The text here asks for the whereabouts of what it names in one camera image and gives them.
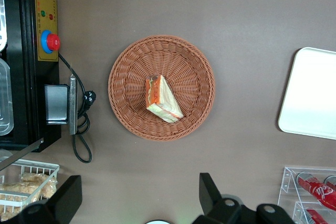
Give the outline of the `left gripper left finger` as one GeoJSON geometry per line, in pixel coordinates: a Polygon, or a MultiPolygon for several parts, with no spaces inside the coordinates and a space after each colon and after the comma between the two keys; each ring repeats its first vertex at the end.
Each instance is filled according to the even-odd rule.
{"type": "Polygon", "coordinates": [[[82,203],[80,175],[70,176],[44,203],[33,203],[15,217],[16,223],[70,223],[82,203]]]}

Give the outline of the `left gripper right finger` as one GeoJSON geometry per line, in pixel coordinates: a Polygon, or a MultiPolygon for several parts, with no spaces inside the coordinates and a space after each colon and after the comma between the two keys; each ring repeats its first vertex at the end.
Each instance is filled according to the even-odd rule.
{"type": "Polygon", "coordinates": [[[232,198],[223,198],[209,173],[200,173],[199,201],[203,214],[193,223],[238,223],[241,206],[232,198]]]}

